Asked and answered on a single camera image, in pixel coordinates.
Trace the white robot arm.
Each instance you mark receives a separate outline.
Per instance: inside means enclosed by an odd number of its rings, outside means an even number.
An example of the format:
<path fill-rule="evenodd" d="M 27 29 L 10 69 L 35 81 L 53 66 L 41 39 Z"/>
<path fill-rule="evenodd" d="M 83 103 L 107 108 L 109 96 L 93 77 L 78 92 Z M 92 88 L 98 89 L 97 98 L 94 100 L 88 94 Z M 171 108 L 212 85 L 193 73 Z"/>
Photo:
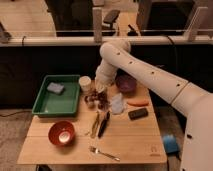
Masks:
<path fill-rule="evenodd" d="M 126 41 L 105 42 L 97 67 L 95 87 L 105 90 L 122 69 L 187 118 L 181 171 L 213 171 L 213 93 L 143 62 L 130 54 Z"/>

